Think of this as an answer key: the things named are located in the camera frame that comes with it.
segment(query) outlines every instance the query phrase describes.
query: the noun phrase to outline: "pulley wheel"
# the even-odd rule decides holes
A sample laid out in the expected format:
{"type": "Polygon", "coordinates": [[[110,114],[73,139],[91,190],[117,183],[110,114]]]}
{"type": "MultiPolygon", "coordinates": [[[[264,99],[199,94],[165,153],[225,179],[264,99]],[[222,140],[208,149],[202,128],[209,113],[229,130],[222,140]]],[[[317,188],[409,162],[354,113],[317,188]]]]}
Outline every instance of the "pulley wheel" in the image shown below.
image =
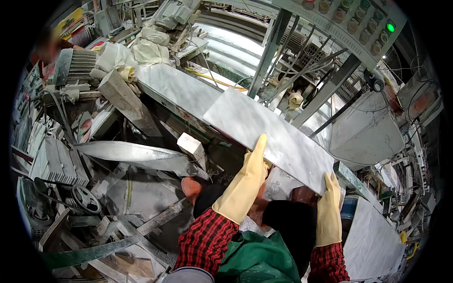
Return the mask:
{"type": "Polygon", "coordinates": [[[71,193],[72,197],[81,208],[86,209],[92,214],[98,214],[101,212],[101,204],[87,188],[79,184],[75,184],[71,188],[71,193]]]}

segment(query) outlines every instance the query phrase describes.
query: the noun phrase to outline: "yellow cable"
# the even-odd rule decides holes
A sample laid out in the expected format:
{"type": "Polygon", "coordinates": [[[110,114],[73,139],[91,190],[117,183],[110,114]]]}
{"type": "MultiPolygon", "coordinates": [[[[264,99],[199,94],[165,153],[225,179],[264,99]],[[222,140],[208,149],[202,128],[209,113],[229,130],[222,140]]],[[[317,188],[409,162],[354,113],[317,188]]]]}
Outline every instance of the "yellow cable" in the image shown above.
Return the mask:
{"type": "MultiPolygon", "coordinates": [[[[189,69],[189,68],[184,68],[184,69],[185,69],[186,71],[188,71],[188,72],[191,72],[191,73],[194,74],[194,75],[199,76],[199,77],[205,77],[205,78],[207,78],[207,79],[210,79],[211,81],[216,81],[217,83],[220,83],[221,85],[224,85],[224,86],[232,86],[232,85],[229,85],[229,84],[227,84],[227,83],[225,83],[225,82],[221,82],[221,81],[219,81],[218,79],[213,79],[213,78],[211,78],[210,76],[206,76],[206,75],[204,75],[204,74],[198,73],[198,72],[196,72],[196,71],[194,71],[194,70],[191,70],[191,69],[189,69]]],[[[237,90],[239,90],[239,91],[246,91],[246,90],[247,90],[247,89],[244,88],[244,87],[238,87],[238,86],[235,86],[235,89],[237,89],[237,90]]]]}

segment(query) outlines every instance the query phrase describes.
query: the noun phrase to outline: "control panel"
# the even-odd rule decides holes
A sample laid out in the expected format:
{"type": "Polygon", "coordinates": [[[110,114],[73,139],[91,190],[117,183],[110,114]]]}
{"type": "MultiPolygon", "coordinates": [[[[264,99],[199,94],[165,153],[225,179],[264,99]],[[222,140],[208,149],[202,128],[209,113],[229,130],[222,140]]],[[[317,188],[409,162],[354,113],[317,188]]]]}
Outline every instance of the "control panel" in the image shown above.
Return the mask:
{"type": "Polygon", "coordinates": [[[406,16],[391,0],[272,0],[316,25],[348,48],[367,68],[395,42],[406,16]]]}

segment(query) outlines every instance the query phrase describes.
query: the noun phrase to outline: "marble block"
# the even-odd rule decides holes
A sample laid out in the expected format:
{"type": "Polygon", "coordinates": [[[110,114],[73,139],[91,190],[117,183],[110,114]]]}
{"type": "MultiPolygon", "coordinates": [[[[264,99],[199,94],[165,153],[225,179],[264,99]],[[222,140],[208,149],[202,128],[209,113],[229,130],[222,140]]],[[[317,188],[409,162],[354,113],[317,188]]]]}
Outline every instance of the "marble block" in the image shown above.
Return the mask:
{"type": "Polygon", "coordinates": [[[333,157],[250,97],[229,88],[209,108],[203,120],[250,149],[262,133],[267,134],[264,158],[311,190],[324,194],[324,172],[332,172],[333,157]]]}

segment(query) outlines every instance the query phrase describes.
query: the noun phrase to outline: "marble slab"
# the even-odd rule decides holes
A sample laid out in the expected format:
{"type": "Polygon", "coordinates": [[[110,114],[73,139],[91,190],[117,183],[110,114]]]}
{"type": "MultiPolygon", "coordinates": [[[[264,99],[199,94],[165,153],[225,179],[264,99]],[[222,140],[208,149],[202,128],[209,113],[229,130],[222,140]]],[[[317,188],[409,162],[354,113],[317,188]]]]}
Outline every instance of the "marble slab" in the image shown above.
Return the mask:
{"type": "Polygon", "coordinates": [[[354,189],[354,192],[358,195],[364,197],[366,200],[371,202],[373,206],[381,214],[384,211],[384,208],[379,203],[377,198],[371,193],[371,191],[365,187],[362,182],[357,178],[354,173],[349,170],[349,168],[341,161],[337,161],[333,165],[333,170],[337,178],[341,179],[349,188],[354,189]]]}
{"type": "Polygon", "coordinates": [[[153,91],[201,119],[222,94],[213,87],[165,64],[138,66],[135,74],[148,95],[153,91]]]}
{"type": "Polygon", "coordinates": [[[311,190],[324,194],[324,173],[332,172],[333,157],[250,97],[229,88],[212,104],[203,120],[250,149],[262,133],[267,134],[264,158],[311,190]]]}
{"type": "Polygon", "coordinates": [[[405,246],[385,218],[366,199],[358,197],[351,229],[343,247],[351,280],[387,275],[401,261],[405,246]]]}

